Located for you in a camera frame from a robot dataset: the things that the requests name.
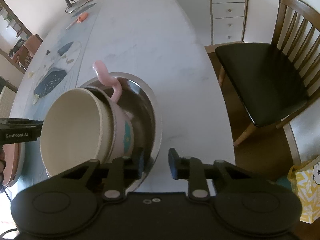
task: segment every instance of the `chair leg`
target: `chair leg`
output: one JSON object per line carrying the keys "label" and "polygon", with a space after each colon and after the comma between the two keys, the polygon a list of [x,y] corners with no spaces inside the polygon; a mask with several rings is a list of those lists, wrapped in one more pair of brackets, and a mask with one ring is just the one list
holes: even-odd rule
{"label": "chair leg", "polygon": [[219,78],[218,78],[218,83],[219,83],[220,88],[222,88],[223,81],[224,81],[225,77],[226,77],[226,72],[224,71],[223,66],[221,66],[220,72],[219,72]]}
{"label": "chair leg", "polygon": [[250,123],[247,129],[245,129],[244,132],[233,143],[233,146],[237,147],[240,143],[247,139],[256,129],[257,127],[253,123]]}

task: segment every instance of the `teal flower pattern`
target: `teal flower pattern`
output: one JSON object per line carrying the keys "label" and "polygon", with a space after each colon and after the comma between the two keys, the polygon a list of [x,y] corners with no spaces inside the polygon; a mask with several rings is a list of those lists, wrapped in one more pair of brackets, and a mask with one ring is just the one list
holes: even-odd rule
{"label": "teal flower pattern", "polygon": [[124,154],[126,154],[130,148],[131,144],[131,132],[130,132],[130,126],[125,122],[124,125],[124,138],[123,138],[123,144],[124,144]]}

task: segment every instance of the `black chair seat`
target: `black chair seat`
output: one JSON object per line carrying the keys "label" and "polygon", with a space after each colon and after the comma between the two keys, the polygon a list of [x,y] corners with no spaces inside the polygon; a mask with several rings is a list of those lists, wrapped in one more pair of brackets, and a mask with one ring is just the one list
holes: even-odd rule
{"label": "black chair seat", "polygon": [[215,52],[255,126],[275,123],[307,102],[302,78],[277,47],[237,43]]}

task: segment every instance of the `cartoon character print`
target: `cartoon character print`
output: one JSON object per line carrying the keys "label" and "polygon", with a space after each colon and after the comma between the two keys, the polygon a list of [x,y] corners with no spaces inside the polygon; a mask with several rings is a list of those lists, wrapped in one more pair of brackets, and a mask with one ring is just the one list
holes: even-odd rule
{"label": "cartoon character print", "polygon": [[313,166],[313,180],[320,185],[320,162]]}

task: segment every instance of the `yellow and white pattern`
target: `yellow and white pattern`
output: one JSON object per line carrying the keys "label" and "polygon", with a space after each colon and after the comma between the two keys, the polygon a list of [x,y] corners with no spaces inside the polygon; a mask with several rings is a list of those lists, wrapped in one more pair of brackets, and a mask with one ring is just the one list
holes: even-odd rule
{"label": "yellow and white pattern", "polygon": [[297,194],[302,203],[300,220],[313,223],[320,217],[320,162],[306,171],[297,171]]}

